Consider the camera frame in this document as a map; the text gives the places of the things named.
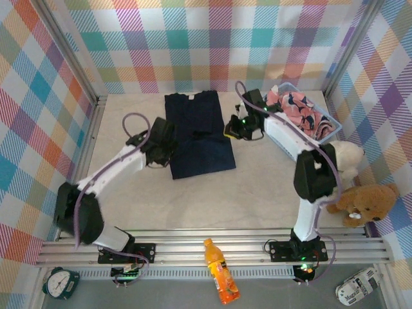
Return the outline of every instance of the white toy car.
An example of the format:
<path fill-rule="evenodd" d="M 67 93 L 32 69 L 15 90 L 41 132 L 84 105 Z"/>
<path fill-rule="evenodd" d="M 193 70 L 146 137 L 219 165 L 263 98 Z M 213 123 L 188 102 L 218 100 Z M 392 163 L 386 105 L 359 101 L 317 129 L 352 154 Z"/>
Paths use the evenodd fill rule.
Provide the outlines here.
<path fill-rule="evenodd" d="M 379 287 L 381 274 L 373 267 L 361 270 L 339 285 L 336 297 L 345 306 L 351 306 Z"/>

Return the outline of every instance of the clock face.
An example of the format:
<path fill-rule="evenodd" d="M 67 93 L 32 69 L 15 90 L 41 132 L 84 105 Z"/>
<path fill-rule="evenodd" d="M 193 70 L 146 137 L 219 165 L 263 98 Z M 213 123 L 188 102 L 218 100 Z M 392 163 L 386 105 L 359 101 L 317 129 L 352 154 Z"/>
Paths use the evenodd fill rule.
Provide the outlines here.
<path fill-rule="evenodd" d="M 63 293 L 69 282 L 70 273 L 67 270 L 61 270 L 50 276 L 47 281 L 47 289 L 52 297 L 58 297 Z"/>

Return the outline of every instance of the stuffed toy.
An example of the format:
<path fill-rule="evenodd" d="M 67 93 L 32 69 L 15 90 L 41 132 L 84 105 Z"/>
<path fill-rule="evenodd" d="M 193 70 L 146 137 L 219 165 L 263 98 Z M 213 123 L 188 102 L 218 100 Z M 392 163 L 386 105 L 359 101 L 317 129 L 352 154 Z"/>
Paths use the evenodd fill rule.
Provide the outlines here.
<path fill-rule="evenodd" d="M 357 167 L 363 159 L 365 152 L 354 143 L 334 140 L 330 144 L 335 148 L 336 164 L 343 189 L 351 187 L 351 181 L 358 176 Z"/>
<path fill-rule="evenodd" d="M 358 227 L 371 221 L 380 221 L 394 206 L 399 192 L 394 183 L 387 185 L 363 185 L 343 192 L 337 204 L 327 206 L 330 214 L 347 211 L 343 219 L 345 227 Z"/>

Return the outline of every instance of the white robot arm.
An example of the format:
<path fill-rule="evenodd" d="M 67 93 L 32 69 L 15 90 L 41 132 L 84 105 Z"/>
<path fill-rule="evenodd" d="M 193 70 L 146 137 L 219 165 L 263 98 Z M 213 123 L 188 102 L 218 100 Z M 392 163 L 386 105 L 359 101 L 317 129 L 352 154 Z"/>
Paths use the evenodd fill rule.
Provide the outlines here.
<path fill-rule="evenodd" d="M 163 166 L 177 148 L 174 125 L 157 118 L 147 142 L 138 149 L 147 131 L 132 136 L 120 152 L 107 164 L 76 184 L 65 182 L 57 193 L 54 222 L 64 232 L 75 235 L 75 204 L 79 200 L 79 240 L 126 254 L 135 254 L 135 239 L 127 232 L 107 224 L 100 205 L 121 183 L 130 179 L 146 165 L 156 162 Z"/>
<path fill-rule="evenodd" d="M 255 130 L 265 132 L 296 162 L 294 187 L 300 197 L 299 213 L 291 231 L 289 242 L 273 242 L 272 261 L 297 261 L 313 252 L 322 252 L 317 258 L 326 261 L 328 256 L 317 231 L 320 206 L 332 200 L 333 188 L 340 186 L 336 170 L 335 148 L 320 145 L 306 136 L 278 106 L 267 106 L 258 89 L 241 94 L 242 103 L 236 106 L 238 115 L 232 115 L 225 127 L 225 136 L 253 140 Z"/>

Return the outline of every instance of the pink patterned fabric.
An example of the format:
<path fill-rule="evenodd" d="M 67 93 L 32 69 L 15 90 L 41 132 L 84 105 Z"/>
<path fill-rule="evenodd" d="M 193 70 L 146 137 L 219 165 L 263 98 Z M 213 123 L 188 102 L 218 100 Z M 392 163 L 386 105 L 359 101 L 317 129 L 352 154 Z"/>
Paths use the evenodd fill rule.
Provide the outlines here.
<path fill-rule="evenodd" d="M 280 105 L 290 121 L 314 140 L 321 140 L 335 130 L 328 117 L 316 111 L 304 93 L 284 92 L 280 95 L 271 90 L 267 95 L 267 105 L 274 104 Z"/>

